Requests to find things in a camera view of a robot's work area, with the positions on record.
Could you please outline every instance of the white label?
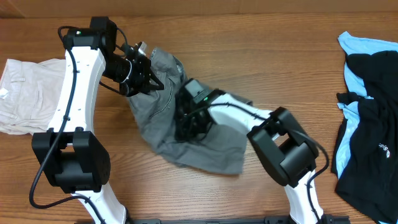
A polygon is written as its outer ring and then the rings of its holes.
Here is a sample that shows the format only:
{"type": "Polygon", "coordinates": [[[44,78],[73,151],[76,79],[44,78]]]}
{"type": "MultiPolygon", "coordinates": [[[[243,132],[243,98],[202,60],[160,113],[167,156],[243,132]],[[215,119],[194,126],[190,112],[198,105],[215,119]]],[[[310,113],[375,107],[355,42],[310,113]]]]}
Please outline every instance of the white label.
{"type": "Polygon", "coordinates": [[[6,99],[7,95],[8,95],[8,90],[6,90],[5,88],[1,88],[0,89],[0,98],[6,99]]]}

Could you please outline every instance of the gray cloth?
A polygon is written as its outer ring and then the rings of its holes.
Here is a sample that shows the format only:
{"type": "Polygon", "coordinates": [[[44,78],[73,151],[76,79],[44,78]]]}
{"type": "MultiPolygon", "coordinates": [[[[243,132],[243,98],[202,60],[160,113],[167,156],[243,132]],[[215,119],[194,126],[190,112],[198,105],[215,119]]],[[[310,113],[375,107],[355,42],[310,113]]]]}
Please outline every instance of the gray cloth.
{"type": "Polygon", "coordinates": [[[128,101],[141,136],[152,150],[178,166],[192,166],[220,174],[243,171],[246,136],[221,125],[213,125],[200,142],[177,142],[175,134],[175,94],[187,76],[181,62],[161,49],[152,53],[152,71],[164,90],[149,95],[139,93],[128,101]]]}

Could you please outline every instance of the light blue fabric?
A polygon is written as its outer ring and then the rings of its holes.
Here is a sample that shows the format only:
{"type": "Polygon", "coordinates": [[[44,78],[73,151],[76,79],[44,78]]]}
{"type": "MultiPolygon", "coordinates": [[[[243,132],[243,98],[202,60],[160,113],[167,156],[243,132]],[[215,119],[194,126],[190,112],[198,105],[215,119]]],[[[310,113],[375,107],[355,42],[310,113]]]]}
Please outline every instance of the light blue fabric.
{"type": "MultiPolygon", "coordinates": [[[[342,33],[338,41],[341,48],[346,52],[347,55],[350,54],[374,54],[384,50],[396,50],[398,51],[398,43],[374,40],[367,38],[358,38],[351,36],[348,32],[342,33]]],[[[347,66],[344,65],[344,79],[348,91],[355,92],[359,96],[365,96],[365,98],[372,98],[366,93],[364,82],[362,78],[356,76],[347,66]]],[[[344,168],[351,157],[351,149],[349,148],[349,140],[351,139],[353,133],[359,124],[359,113],[358,113],[358,102],[352,102],[349,105],[343,103],[338,103],[339,109],[343,110],[344,117],[347,119],[346,132],[341,140],[339,148],[336,153],[336,168],[337,176],[341,177],[344,168]]]]}

